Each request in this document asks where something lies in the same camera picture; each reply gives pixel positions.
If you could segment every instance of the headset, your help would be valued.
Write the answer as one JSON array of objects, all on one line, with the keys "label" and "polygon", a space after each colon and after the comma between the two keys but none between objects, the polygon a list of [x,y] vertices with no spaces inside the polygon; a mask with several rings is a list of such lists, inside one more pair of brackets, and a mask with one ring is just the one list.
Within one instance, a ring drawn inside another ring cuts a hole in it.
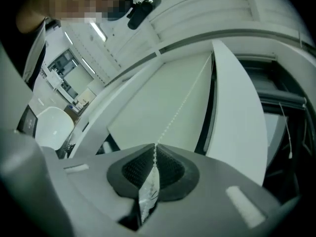
[{"label": "headset", "polygon": [[131,12],[127,15],[129,18],[128,27],[136,30],[145,18],[159,5],[161,0],[144,0],[142,2],[134,3],[133,0],[122,0],[118,6],[113,8],[111,12],[102,15],[108,21],[116,21],[124,17],[132,8]]}]

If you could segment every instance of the hanging cord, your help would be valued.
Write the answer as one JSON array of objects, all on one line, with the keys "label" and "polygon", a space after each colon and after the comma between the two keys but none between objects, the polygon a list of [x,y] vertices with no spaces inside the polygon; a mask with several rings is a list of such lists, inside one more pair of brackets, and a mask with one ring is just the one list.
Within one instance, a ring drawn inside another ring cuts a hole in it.
[{"label": "hanging cord", "polygon": [[213,72],[213,52],[211,53],[211,55],[208,57],[206,63],[204,64],[203,68],[201,69],[201,71],[199,72],[199,74],[197,75],[197,78],[195,79],[193,85],[191,86],[190,90],[189,90],[189,93],[187,94],[187,96],[185,97],[184,101],[182,102],[180,108],[177,110],[176,114],[173,116],[172,120],[170,121],[170,123],[167,125],[167,127],[165,128],[164,132],[161,134],[161,136],[159,137],[159,139],[157,140],[157,142],[155,143],[155,147],[154,147],[154,158],[153,158],[153,174],[152,174],[152,183],[151,183],[151,188],[150,188],[150,191],[149,191],[149,199],[148,201],[146,202],[146,205],[145,205],[145,208],[143,210],[143,213],[141,215],[141,220],[142,220],[142,223],[144,223],[144,221],[146,220],[146,218],[149,216],[149,210],[150,208],[147,208],[148,207],[148,203],[149,201],[152,199],[153,197],[153,191],[154,191],[154,187],[155,187],[155,178],[156,178],[156,173],[158,172],[158,169],[157,169],[157,146],[158,144],[161,142],[161,140],[164,138],[164,136],[166,135],[166,133],[168,132],[169,128],[172,126],[172,124],[174,123],[174,121],[176,120],[177,116],[179,115],[182,107],[184,106],[184,104],[186,103],[188,97],[190,96],[191,92],[193,91],[196,83],[198,82],[198,79],[199,77],[201,76],[202,72],[204,71],[205,67],[206,67],[206,64],[208,62],[208,60],[212,58],[212,71]]},{"label": "hanging cord", "polygon": [[282,110],[282,113],[283,113],[283,117],[284,117],[285,124],[286,124],[286,130],[287,130],[287,134],[288,134],[288,140],[289,140],[289,143],[290,143],[290,154],[289,154],[289,159],[292,159],[292,157],[293,157],[293,152],[292,152],[292,143],[291,143],[290,131],[289,131],[289,129],[288,129],[287,119],[286,119],[286,116],[285,116],[285,114],[284,114],[282,104],[281,104],[281,103],[279,103],[279,105],[280,105],[281,110]]}]

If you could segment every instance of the white chair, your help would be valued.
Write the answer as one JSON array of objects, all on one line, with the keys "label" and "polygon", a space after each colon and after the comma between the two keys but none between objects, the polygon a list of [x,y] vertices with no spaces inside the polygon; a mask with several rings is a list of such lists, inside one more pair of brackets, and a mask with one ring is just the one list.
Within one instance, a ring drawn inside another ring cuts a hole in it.
[{"label": "white chair", "polygon": [[74,122],[63,110],[48,107],[38,115],[35,140],[41,147],[60,149],[74,129]]}]

